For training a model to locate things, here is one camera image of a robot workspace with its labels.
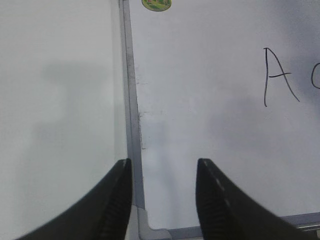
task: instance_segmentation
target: white wall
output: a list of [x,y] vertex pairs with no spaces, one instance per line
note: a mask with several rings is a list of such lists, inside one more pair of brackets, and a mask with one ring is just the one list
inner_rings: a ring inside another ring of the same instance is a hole
[[0,0],[0,239],[126,158],[118,0]]

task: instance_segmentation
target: round sticker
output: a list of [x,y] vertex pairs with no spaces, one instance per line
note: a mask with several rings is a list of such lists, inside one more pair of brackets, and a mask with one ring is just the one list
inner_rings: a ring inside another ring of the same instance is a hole
[[171,0],[142,0],[143,6],[155,12],[162,12],[171,7]]

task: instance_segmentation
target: whiteboard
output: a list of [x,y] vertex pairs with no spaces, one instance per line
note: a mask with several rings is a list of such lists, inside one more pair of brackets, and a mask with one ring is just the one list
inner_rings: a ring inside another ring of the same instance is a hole
[[199,225],[198,158],[278,216],[320,212],[320,2],[131,0],[130,17],[149,225]]
[[0,0],[0,239],[127,157],[117,0]]

